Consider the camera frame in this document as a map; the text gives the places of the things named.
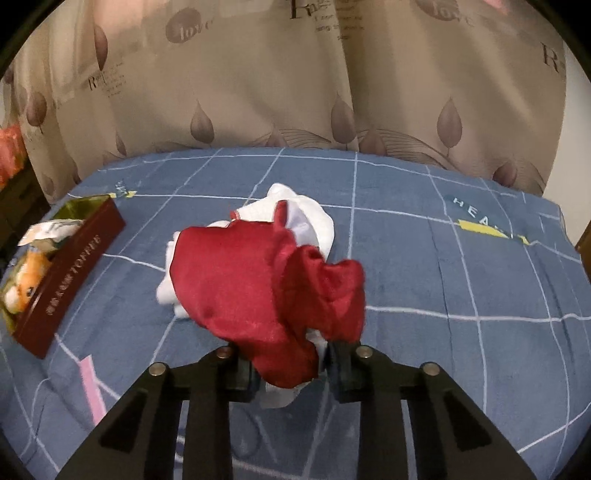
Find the grid pattern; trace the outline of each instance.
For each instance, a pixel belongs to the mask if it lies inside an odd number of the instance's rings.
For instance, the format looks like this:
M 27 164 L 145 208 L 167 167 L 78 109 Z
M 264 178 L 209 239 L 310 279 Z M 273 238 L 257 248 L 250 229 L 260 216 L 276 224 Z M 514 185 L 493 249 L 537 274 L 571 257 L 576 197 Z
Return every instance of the grid pattern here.
M 111 192 L 119 180 L 138 191 L 116 201 L 128 225 L 78 294 L 41 368 L 6 334 L 0 345 L 3 384 L 12 384 L 14 394 L 7 410 L 14 415 L 2 427 L 38 480 L 54 477 L 92 427 L 77 371 L 81 358 L 93 355 L 110 407 L 156 359 L 181 365 L 220 344 L 155 303 L 165 243 L 177 229 L 227 218 L 275 181 L 315 198 L 333 217 L 330 261 L 362 261 L 363 341 L 395 361 L 442 364 L 539 478 L 561 468 L 591 423 L 591 381 L 569 383 L 573 375 L 591 378 L 589 285 L 556 205 L 389 158 L 285 149 L 136 158 L 96 172 L 70 196 Z M 470 218 L 445 200 L 449 194 L 478 206 L 503 230 L 525 235 L 530 246 L 462 231 L 457 220 Z M 129 355 L 113 358 L 122 352 Z M 70 425 L 69 442 L 54 443 L 47 412 L 61 419 L 61 429 Z M 337 406 L 320 382 L 280 411 L 234 406 L 236 477 L 353 478 L 358 415 Z M 286 433 L 294 441 L 282 442 Z M 46 447 L 41 438 L 50 437 Z M 178 445 L 181 463 L 182 432 Z M 290 445 L 304 448 L 294 452 Z

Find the red box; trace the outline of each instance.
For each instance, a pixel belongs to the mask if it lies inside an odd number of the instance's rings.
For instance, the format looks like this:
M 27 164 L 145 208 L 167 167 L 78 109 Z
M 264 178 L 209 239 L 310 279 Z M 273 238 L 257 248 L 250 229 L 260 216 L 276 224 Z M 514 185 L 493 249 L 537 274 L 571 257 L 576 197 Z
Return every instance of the red box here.
M 14 338 L 39 358 L 45 358 L 76 292 L 125 226 L 108 195 L 71 200 L 54 218 L 84 223 L 56 252 L 27 309 L 15 319 Z

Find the beige curtain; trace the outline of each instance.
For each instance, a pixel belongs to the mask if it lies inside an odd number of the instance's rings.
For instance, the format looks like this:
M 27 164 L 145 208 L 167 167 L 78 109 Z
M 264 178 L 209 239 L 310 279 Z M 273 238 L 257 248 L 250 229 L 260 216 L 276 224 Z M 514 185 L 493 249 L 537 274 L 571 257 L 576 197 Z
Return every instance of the beige curtain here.
M 523 0 L 66 0 L 10 75 L 50 201 L 120 158 L 249 145 L 541 194 L 565 94 L 562 40 Z

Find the red cloth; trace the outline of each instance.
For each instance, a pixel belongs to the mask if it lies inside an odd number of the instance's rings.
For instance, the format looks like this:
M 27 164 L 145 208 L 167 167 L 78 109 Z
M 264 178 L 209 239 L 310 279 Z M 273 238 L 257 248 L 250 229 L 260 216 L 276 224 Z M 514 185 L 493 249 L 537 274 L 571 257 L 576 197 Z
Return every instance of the red cloth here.
M 296 245 L 286 221 L 282 201 L 273 223 L 187 228 L 170 277 L 191 318 L 236 343 L 267 382 L 293 388 L 318 375 L 306 329 L 327 340 L 358 341 L 365 293 L 360 263 L 326 264 L 316 247 Z

